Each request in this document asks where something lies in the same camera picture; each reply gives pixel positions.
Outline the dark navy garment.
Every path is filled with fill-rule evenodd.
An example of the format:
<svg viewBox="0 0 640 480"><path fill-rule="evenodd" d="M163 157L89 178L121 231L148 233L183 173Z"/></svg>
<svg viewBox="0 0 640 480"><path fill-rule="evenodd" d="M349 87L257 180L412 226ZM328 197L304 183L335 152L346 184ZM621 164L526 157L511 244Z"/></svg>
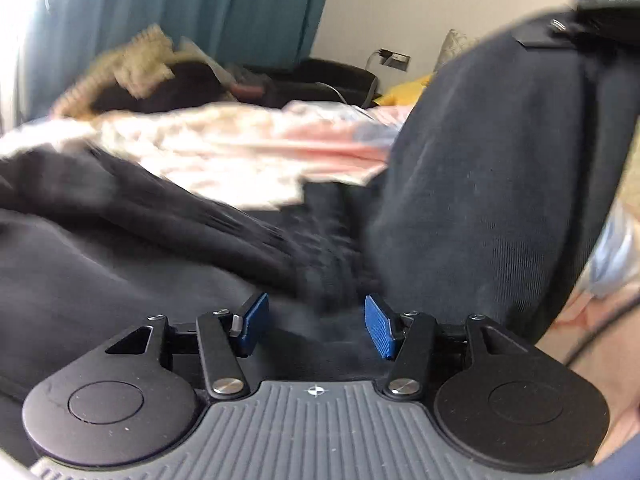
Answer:
<svg viewBox="0 0 640 480"><path fill-rule="evenodd" d="M560 21L570 38L539 15L447 63L378 176L309 183L277 211L199 198L98 148L2 162L2 448L34 460L26 394L98 344L254 292L272 324L251 382L380 376L361 313L374 293L538 340L596 242L639 116L638 47Z"/></svg>

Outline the black clothes pile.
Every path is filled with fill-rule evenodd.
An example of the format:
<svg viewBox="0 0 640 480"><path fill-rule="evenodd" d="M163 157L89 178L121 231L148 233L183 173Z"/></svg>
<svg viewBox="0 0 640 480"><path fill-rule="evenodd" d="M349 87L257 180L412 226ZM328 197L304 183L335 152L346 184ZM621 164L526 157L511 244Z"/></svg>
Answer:
<svg viewBox="0 0 640 480"><path fill-rule="evenodd" d="M101 90L91 103L94 114L131 112L166 113L200 107L228 98L233 80L221 79L212 66L203 61L184 61L169 66L174 76L161 81L148 96L137 98L119 84Z"/></svg>

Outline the pastel bed sheet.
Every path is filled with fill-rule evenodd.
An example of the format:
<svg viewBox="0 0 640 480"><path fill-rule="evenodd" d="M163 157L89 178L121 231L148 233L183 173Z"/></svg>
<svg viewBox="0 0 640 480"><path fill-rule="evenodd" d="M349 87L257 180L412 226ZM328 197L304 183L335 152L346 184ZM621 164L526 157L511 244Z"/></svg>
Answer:
<svg viewBox="0 0 640 480"><path fill-rule="evenodd" d="M251 107L54 120L1 142L1 445L36 456L29 390L155 311L192 322L270 293L250 378L351 380L387 365L362 328L360 250L390 141Z"/></svg>

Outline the yellow pillow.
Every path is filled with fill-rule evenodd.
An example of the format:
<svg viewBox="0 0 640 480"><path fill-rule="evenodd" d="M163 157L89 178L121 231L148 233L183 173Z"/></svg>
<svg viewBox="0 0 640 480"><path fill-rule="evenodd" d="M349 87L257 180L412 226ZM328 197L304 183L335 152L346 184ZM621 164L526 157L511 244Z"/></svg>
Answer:
<svg viewBox="0 0 640 480"><path fill-rule="evenodd" d="M430 84L434 74L403 82L387 90L374 100L378 106L415 106L424 89Z"/></svg>

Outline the black sofa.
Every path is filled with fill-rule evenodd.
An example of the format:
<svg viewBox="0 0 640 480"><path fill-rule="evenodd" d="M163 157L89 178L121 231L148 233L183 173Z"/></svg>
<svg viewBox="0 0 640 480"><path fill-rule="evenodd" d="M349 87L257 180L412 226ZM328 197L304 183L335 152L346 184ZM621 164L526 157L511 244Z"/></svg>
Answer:
<svg viewBox="0 0 640 480"><path fill-rule="evenodd" d="M378 92L378 77L356 66L304 58L288 67L230 65L236 98L248 104L283 108L289 102L337 102L368 108Z"/></svg>

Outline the cream knitted blanket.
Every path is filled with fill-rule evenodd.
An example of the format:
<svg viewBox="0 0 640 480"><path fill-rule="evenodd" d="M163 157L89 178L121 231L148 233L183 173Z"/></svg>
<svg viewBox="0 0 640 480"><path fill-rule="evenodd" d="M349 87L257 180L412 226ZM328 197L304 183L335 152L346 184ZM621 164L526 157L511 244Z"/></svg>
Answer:
<svg viewBox="0 0 640 480"><path fill-rule="evenodd" d="M153 24L128 44L101 53L50 108L53 117L79 117L88 112L99 94L111 84L137 99L147 98L165 80L175 77L172 40Z"/></svg>

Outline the teal curtain right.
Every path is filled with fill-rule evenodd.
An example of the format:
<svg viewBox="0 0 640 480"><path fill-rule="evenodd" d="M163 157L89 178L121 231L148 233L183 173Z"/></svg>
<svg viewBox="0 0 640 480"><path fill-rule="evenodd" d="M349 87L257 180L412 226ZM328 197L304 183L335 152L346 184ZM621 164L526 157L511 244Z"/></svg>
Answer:
<svg viewBox="0 0 640 480"><path fill-rule="evenodd" d="M310 53L326 0L44 0L26 41L26 119L53 102L101 52L157 24L221 63L283 67Z"/></svg>

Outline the wall power socket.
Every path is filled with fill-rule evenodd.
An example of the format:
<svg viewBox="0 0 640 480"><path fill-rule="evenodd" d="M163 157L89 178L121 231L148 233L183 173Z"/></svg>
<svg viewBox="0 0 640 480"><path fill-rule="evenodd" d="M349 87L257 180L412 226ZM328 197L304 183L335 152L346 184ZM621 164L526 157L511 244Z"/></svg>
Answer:
<svg viewBox="0 0 640 480"><path fill-rule="evenodd" d="M400 70L406 72L410 63L410 56L399 52L380 49L378 50L378 57L380 58L380 64L385 67L392 68L393 70Z"/></svg>

